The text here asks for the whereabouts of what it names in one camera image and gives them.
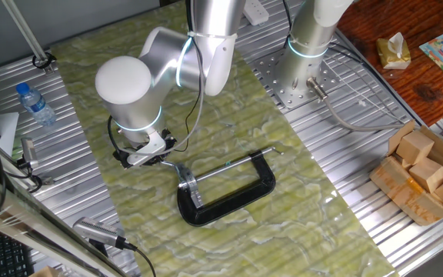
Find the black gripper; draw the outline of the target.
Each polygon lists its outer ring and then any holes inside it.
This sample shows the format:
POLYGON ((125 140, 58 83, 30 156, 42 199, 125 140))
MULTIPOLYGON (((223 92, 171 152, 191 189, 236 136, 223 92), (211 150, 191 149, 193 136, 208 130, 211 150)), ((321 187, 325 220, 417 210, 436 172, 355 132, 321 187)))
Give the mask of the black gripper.
POLYGON ((168 156, 168 150, 175 146, 176 139, 167 129, 161 132, 153 132, 149 136, 148 143, 138 150, 141 158, 138 165, 157 165, 168 156))

